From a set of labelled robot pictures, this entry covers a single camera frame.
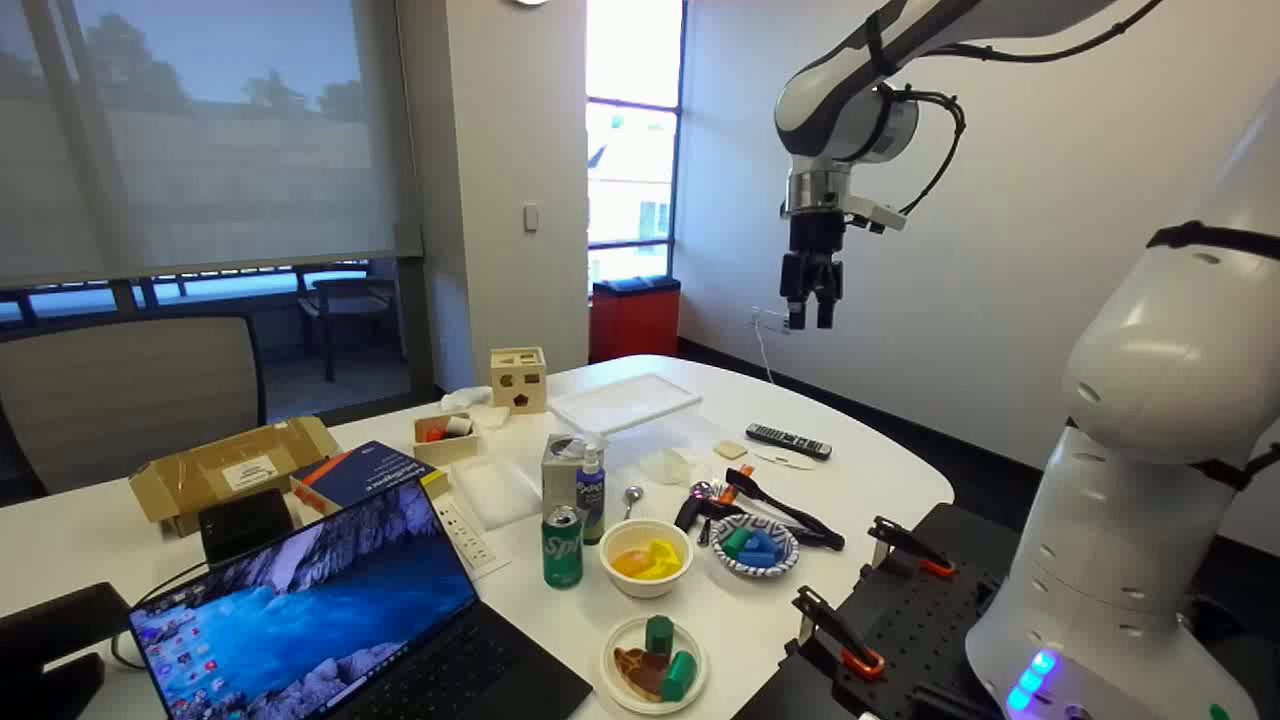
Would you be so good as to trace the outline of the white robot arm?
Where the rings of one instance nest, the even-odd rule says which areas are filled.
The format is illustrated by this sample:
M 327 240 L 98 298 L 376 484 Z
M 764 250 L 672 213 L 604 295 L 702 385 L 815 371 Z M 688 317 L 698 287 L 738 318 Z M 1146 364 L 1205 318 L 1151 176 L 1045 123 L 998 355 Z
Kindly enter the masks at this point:
M 1112 0 L 884 0 L 803 64 L 773 112 L 792 157 L 781 295 L 826 323 L 848 229 L 895 229 L 848 171 L 891 159 L 924 57 L 995 61 Z M 1193 221 L 1155 233 L 1068 355 L 1068 424 L 1006 574 L 965 635 L 1005 720 L 1263 720 L 1180 620 L 1226 504 L 1274 461 L 1280 92 L 1263 95 Z

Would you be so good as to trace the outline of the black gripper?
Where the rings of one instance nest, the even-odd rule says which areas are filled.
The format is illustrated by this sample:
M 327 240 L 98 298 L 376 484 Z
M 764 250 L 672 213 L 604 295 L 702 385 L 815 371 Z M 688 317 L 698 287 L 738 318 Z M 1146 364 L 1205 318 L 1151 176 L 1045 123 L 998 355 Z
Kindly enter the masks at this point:
M 781 263 L 781 295 L 786 298 L 786 328 L 803 328 L 803 307 L 815 305 L 815 328 L 831 328 L 834 298 L 843 295 L 839 213 L 806 213 L 786 221 L 786 250 Z

